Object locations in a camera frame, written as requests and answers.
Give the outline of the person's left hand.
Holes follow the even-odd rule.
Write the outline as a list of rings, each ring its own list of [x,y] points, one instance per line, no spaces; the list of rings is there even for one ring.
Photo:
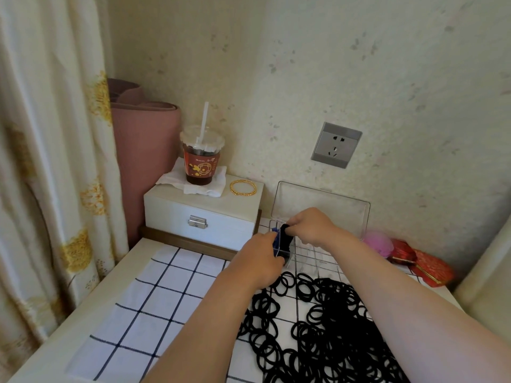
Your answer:
[[[265,289],[276,280],[261,279],[262,233],[257,233],[234,256],[225,273],[241,287],[252,291]]]

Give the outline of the person's right hand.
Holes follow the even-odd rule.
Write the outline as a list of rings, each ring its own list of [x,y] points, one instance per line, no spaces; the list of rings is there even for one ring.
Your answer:
[[[296,215],[298,214],[307,214],[310,220],[310,239],[301,240],[304,244],[329,250],[336,243],[350,237],[347,231],[334,225],[328,216],[315,207],[307,208]]]

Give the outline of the person's left forearm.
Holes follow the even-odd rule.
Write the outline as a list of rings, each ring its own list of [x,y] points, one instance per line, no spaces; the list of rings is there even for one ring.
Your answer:
[[[142,383],[225,383],[245,311],[261,288],[257,277],[231,264]]]

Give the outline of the person's right forearm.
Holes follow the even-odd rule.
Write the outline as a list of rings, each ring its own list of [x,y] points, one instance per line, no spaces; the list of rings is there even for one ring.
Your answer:
[[[462,309],[336,228],[318,241],[336,259],[411,383],[511,383],[511,348]]]

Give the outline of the clear plastic organizer box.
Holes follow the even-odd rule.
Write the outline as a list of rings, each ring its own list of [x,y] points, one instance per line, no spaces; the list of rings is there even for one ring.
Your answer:
[[[311,207],[319,209],[335,225],[357,238],[364,237],[370,211],[369,202],[284,181],[278,183],[271,218],[266,225],[270,230],[278,231],[292,216]],[[329,252],[304,244],[299,238],[292,239],[287,251],[278,248],[275,252],[286,256],[284,270],[294,275],[307,274],[313,279],[330,278],[349,284]]]

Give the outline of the white jewelry box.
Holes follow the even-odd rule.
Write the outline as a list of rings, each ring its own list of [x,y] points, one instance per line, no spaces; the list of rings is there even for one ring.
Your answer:
[[[237,179],[239,178],[229,174],[226,175],[226,187],[219,198],[201,194],[184,194],[182,190],[171,185],[156,185],[144,194],[145,211],[150,206],[157,207],[158,209],[163,207],[192,207],[195,209],[193,213],[198,209],[236,215],[248,213],[249,210],[256,211],[256,207],[261,202],[264,184],[255,181],[255,184],[258,186],[258,193],[252,197],[239,197],[233,195],[229,190],[230,182]]]

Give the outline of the pink fluffy puff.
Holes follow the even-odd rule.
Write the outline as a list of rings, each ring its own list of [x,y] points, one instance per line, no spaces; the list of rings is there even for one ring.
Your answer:
[[[380,231],[367,231],[362,241],[384,258],[390,257],[394,251],[391,238]]]

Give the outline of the pile of black hair bands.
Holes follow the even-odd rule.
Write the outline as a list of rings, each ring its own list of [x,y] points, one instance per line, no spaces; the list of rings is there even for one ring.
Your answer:
[[[411,383],[354,288],[284,271],[238,331],[263,383]]]

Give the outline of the small red embroidered pouch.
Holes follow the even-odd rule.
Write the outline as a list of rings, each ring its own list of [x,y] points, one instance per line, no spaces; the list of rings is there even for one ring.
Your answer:
[[[393,250],[387,259],[394,264],[399,265],[415,265],[417,262],[417,253],[414,249],[404,240],[391,238]]]

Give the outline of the white paper napkin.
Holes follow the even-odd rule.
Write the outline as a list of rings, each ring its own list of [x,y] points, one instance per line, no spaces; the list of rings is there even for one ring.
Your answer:
[[[187,181],[184,170],[184,159],[177,158],[171,172],[163,174],[156,182],[156,185],[171,185],[182,190],[184,194],[201,194],[213,198],[221,197],[226,187],[226,166],[220,166],[212,176],[212,181],[204,186],[194,185]]]

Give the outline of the white black checkered cloth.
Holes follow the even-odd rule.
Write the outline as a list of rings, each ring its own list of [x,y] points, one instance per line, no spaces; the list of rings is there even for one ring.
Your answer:
[[[141,383],[228,265],[164,245],[87,336],[66,374],[85,383]],[[246,340],[235,341],[225,383],[263,383]]]

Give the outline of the white drinking straw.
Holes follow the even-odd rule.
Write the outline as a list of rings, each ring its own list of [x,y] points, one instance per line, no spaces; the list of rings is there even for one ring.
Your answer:
[[[199,133],[199,136],[197,137],[197,143],[199,143],[199,144],[202,144],[203,139],[204,139],[205,128],[207,125],[207,118],[208,118],[208,108],[209,108],[209,102],[206,101],[203,106],[200,133]]]

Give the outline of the pink rolled mat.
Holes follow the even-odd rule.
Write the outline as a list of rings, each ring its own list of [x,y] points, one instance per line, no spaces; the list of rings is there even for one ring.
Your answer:
[[[114,140],[129,248],[145,224],[144,194],[172,170],[179,155],[180,108],[147,100],[141,85],[108,78]]]

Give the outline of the cream floral curtain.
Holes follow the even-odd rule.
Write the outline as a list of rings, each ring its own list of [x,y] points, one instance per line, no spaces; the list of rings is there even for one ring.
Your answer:
[[[0,383],[128,252],[98,0],[0,0]]]

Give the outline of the grey wall socket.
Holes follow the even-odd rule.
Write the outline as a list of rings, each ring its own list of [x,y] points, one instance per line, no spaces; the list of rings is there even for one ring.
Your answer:
[[[324,122],[311,160],[346,169],[362,135],[359,130]]]

